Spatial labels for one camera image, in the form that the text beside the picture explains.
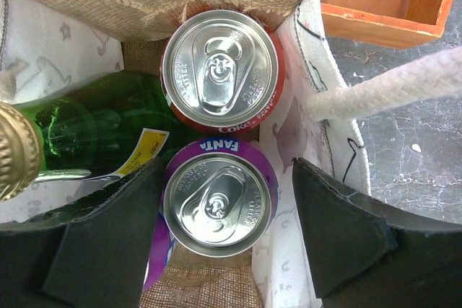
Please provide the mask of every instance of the purple soda can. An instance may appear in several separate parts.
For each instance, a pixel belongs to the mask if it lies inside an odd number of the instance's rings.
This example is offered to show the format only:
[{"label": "purple soda can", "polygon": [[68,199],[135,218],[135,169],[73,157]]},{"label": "purple soda can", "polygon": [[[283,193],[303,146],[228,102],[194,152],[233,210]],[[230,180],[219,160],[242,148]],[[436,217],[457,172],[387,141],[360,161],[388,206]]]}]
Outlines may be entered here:
[{"label": "purple soda can", "polygon": [[276,213],[278,182],[257,148],[206,138],[181,149],[167,166],[164,217],[186,248],[213,258],[252,247]]},{"label": "purple soda can", "polygon": [[170,233],[162,214],[157,217],[156,229],[152,238],[151,252],[144,275],[143,291],[146,291],[160,278],[168,260],[175,249],[176,239]]}]

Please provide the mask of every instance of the white rope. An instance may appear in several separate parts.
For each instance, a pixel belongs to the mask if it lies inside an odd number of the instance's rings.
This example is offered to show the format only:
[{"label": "white rope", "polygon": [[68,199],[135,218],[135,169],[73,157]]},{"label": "white rope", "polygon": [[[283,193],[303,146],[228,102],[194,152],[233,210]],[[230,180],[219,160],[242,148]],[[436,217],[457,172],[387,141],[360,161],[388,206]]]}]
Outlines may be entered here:
[{"label": "white rope", "polygon": [[314,121],[352,119],[449,96],[462,96],[462,47],[425,56],[353,87],[313,94],[305,110]]}]

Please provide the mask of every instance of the silver can top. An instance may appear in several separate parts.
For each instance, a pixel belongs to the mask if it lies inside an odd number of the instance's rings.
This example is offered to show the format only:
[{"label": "silver can top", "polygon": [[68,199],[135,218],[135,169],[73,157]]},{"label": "silver can top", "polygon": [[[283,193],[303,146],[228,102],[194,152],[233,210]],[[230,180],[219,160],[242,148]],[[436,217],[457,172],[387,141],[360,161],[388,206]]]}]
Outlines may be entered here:
[{"label": "silver can top", "polygon": [[271,200],[266,181],[249,162],[231,154],[203,154],[170,178],[165,220],[188,249],[212,257],[252,247],[266,230]]},{"label": "silver can top", "polygon": [[236,126],[257,116],[276,88],[276,48],[254,19],[202,12],[173,34],[162,60],[171,102],[196,123]]}]

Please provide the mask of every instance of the green bottle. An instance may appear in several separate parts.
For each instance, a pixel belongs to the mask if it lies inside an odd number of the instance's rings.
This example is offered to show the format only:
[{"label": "green bottle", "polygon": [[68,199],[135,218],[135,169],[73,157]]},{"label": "green bottle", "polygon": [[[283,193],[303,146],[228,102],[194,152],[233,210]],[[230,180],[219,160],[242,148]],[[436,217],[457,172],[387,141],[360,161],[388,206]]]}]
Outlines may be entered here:
[{"label": "green bottle", "polygon": [[167,164],[201,137],[173,114],[158,77],[132,71],[3,104],[0,126],[0,201],[33,180],[114,180],[155,156]]}]

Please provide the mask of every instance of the can lid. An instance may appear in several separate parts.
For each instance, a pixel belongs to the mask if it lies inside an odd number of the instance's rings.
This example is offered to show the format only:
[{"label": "can lid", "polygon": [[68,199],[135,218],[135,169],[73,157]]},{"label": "can lid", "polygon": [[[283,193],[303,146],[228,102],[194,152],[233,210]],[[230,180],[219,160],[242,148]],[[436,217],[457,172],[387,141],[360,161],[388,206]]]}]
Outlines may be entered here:
[{"label": "can lid", "polygon": [[205,154],[180,167],[164,197],[166,221],[187,248],[214,257],[251,247],[271,214],[269,188],[257,169],[231,154]]},{"label": "can lid", "polygon": [[205,126],[257,116],[276,88],[278,61],[265,29],[233,10],[202,12],[173,34],[162,60],[168,97]]},{"label": "can lid", "polygon": [[0,201],[19,195],[37,177],[41,146],[33,125],[0,102]]}]

